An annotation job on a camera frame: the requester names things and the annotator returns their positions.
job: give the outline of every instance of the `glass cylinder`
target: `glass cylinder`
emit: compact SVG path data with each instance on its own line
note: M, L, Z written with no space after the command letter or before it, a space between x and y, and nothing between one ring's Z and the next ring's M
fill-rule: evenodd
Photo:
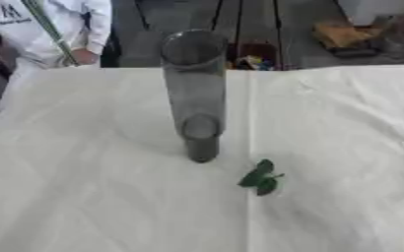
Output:
M227 46L224 37L202 30L173 34L161 46L174 126L197 162L218 155L225 130Z

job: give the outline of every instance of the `white tablecloth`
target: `white tablecloth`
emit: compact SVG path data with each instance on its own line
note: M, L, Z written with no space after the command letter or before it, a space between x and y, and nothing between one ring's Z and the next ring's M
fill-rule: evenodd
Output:
M227 127L197 164L159 69L41 72L0 115L0 252L404 252L404 66L230 71Z

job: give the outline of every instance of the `floor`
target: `floor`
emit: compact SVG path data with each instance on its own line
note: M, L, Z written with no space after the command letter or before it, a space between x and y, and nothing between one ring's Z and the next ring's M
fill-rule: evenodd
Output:
M335 65L395 64L385 58L340 60L325 51L310 34L318 21L342 20L334 0L278 0L278 32L273 0L143 0L140 7L150 25L146 30L134 0L113 0L114 26L121 40L122 67L159 67L158 45L172 32L209 29L231 43L270 43L277 50L279 69ZM7 57L14 53L6 48ZM0 97L5 88L0 78Z

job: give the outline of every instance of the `black object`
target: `black object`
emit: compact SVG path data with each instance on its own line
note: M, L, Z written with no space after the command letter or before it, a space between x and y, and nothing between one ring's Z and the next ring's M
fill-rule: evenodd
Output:
M118 68L119 58L122 55L121 44L119 37L116 34L114 27L111 28L111 33L107 44L103 48L101 55L101 67L103 68Z

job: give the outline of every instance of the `person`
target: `person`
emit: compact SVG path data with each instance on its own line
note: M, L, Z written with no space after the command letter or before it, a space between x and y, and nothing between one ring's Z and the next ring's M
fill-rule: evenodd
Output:
M80 68L96 68L111 30L110 0L35 0L72 50ZM66 56L21 0L0 0L0 35L19 57L0 111L35 71L69 67Z

